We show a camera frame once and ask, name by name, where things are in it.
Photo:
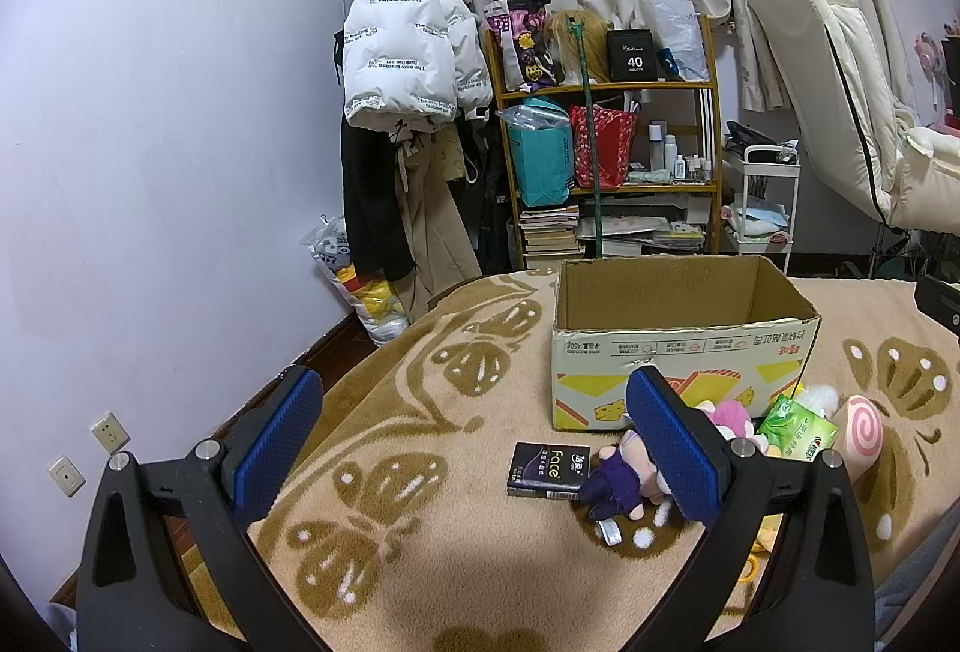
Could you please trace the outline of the white fluffy plush toy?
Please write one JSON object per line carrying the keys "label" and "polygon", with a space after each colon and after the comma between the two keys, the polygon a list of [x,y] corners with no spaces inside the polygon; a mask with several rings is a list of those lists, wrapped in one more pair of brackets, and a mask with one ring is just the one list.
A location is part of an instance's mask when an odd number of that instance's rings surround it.
{"label": "white fluffy plush toy", "polygon": [[839,410],[839,393],[827,384],[800,385],[794,393],[794,402],[823,420],[831,420]]}

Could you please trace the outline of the pink swirl plush roll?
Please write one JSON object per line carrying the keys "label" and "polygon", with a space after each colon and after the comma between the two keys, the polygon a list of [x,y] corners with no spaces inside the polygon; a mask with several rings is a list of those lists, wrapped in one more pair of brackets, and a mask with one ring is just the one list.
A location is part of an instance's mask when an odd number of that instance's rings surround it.
{"label": "pink swirl plush roll", "polygon": [[833,416],[836,437],[832,449],[841,455],[851,481],[857,481],[877,462],[884,447],[884,423],[869,398],[851,395]]}

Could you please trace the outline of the green tissue pack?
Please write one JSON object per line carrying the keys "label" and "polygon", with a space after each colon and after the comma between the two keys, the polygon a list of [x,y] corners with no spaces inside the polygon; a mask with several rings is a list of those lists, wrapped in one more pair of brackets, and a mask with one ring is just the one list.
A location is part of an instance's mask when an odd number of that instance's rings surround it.
{"label": "green tissue pack", "polygon": [[779,395],[757,429],[768,444],[768,457],[812,462],[835,443],[838,427],[793,398]]}

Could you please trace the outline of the purple-dressed plush doll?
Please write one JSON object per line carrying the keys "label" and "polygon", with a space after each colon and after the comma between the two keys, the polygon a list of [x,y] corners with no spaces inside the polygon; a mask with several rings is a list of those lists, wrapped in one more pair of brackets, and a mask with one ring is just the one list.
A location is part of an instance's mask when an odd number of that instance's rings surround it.
{"label": "purple-dressed plush doll", "polygon": [[587,518],[607,548],[625,543],[619,517],[640,524],[633,542],[647,549],[672,512],[669,486],[635,429],[625,431],[617,445],[597,452],[597,465],[579,489],[578,501],[587,507]]}

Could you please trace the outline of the pink plush toy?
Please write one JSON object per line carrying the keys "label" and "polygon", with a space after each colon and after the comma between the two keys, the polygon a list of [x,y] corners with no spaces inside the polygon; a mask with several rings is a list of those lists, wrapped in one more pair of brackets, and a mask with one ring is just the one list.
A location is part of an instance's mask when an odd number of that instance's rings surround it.
{"label": "pink plush toy", "polygon": [[755,429],[754,421],[742,403],[736,400],[724,400],[721,403],[703,400],[698,403],[697,409],[708,416],[726,441],[745,439],[754,444],[760,454],[768,452],[768,439]]}

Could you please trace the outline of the white utility cart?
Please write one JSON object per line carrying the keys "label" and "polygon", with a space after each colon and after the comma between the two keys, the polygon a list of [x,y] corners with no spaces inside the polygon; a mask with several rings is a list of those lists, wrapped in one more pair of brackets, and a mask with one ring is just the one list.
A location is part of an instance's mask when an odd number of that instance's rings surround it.
{"label": "white utility cart", "polygon": [[722,207],[724,248],[737,255],[773,257],[791,265],[799,207],[800,158],[796,142],[755,143],[724,151],[731,200]]}

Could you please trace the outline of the cardboard box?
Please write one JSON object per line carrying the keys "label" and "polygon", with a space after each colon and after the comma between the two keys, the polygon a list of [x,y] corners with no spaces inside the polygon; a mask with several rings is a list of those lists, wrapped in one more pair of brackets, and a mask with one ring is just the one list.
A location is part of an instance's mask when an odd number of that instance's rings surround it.
{"label": "cardboard box", "polygon": [[551,327],[551,424],[622,431],[631,372],[652,364],[690,406],[766,415],[793,395],[820,314],[765,257],[651,255],[568,262]]}

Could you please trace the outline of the wooden shelf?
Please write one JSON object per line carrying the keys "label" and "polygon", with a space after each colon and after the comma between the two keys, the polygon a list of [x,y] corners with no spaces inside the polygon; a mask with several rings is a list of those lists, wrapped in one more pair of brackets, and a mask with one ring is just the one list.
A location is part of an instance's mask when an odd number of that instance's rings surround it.
{"label": "wooden shelf", "polygon": [[[721,203],[722,203],[722,143],[721,143],[721,108],[719,107],[719,81],[718,67],[716,67],[716,47],[713,42],[713,33],[711,32],[711,23],[706,14],[698,16],[698,25],[700,25],[701,43],[703,44],[704,58],[706,58],[706,67],[709,70],[709,78],[706,81],[625,81],[625,83],[592,83],[589,86],[590,97],[600,103],[613,96],[626,96],[629,92],[640,94],[641,91],[647,91],[651,97],[647,101],[641,101],[640,119],[641,120],[665,120],[669,124],[670,133],[674,133],[680,138],[682,143],[686,140],[697,142],[697,153],[708,161],[708,168],[704,170],[708,174],[708,179],[701,182],[679,182],[672,186],[658,186],[658,184],[643,184],[642,186],[623,186],[621,189],[604,190],[604,195],[612,197],[636,197],[636,195],[652,195],[652,193],[693,193],[693,195],[708,195],[711,198],[709,205],[709,221],[706,225],[706,237],[704,237],[704,252],[711,255],[718,255],[721,252],[722,221],[721,221]],[[521,103],[529,96],[539,97],[539,99],[551,99],[558,104],[578,104],[578,106],[587,106],[584,99],[584,89],[581,85],[562,85],[545,88],[544,91],[533,92],[529,94],[524,91],[508,91],[506,89],[505,77],[503,76],[503,55],[501,47],[494,39],[493,32],[485,29],[482,32],[483,53],[487,59],[490,69],[491,81],[493,81],[494,108],[503,110],[512,104]],[[666,91],[690,92],[692,94],[692,107],[695,111],[695,124],[674,124],[672,120],[667,119],[667,115],[659,114],[649,110],[658,94]],[[601,192],[590,192],[589,189],[573,189],[571,195],[574,198],[592,198],[594,203],[599,203]]]}

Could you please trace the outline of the black tissue pack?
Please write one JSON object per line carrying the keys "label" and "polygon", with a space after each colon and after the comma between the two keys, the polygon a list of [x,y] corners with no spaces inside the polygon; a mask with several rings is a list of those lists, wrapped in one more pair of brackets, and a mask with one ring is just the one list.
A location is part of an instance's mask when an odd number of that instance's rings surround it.
{"label": "black tissue pack", "polygon": [[506,491],[519,498],[574,501],[589,475],[589,447],[518,442],[512,452]]}

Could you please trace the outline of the red gift bag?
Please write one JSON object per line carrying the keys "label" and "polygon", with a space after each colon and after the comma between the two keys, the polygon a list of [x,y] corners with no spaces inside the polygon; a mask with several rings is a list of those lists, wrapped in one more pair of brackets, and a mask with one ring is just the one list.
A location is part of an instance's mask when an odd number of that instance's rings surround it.
{"label": "red gift bag", "polygon": [[594,107],[594,131],[596,132],[596,158],[592,159],[589,142],[589,125],[586,109],[573,106],[569,109],[573,128],[574,177],[581,189],[592,187],[592,161],[597,161],[601,189],[618,189],[626,181],[630,163],[631,143],[635,136],[636,114],[624,110]]}

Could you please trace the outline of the plastic bag of toys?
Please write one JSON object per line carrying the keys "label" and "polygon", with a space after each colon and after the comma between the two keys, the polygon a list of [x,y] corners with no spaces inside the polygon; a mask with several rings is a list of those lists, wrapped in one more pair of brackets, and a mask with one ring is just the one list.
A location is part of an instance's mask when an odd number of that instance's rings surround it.
{"label": "plastic bag of toys", "polygon": [[321,214],[301,244],[311,253],[320,275],[358,315],[371,342],[382,346],[407,330],[407,312],[389,281],[381,273],[368,275],[356,270],[343,216]]}

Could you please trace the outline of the black garment hanging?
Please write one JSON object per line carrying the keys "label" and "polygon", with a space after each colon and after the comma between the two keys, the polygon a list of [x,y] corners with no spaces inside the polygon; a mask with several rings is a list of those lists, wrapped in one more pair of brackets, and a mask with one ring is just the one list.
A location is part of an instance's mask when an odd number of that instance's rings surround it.
{"label": "black garment hanging", "polygon": [[342,117],[343,214],[358,273],[400,281],[415,267],[395,193],[397,161],[382,131],[352,127]]}

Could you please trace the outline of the beige trousers hanging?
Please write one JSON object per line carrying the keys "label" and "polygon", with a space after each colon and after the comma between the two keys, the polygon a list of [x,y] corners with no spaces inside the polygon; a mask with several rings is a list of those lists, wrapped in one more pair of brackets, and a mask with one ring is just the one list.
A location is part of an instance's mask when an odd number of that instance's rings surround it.
{"label": "beige trousers hanging", "polygon": [[444,177],[436,136],[416,135],[398,148],[397,159],[395,193],[413,267],[394,291],[415,322],[433,299],[482,270]]}

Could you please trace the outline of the wall socket lower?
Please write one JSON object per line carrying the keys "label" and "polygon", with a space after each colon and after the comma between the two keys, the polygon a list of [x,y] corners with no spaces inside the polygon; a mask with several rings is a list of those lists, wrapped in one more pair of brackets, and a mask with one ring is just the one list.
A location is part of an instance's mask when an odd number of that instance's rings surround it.
{"label": "wall socket lower", "polygon": [[49,476],[67,498],[73,498],[86,484],[86,478],[67,455],[60,455],[49,466]]}

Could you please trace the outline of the wall socket upper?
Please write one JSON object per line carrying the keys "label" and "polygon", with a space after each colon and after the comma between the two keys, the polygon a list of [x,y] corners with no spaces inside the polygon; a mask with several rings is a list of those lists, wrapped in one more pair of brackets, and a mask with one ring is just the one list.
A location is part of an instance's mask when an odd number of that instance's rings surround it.
{"label": "wall socket upper", "polygon": [[106,415],[101,416],[91,426],[89,432],[93,434],[94,439],[99,442],[99,445],[104,448],[107,454],[117,454],[130,441],[128,432],[125,431],[125,427],[121,425],[121,421],[117,420],[114,413],[106,413]]}

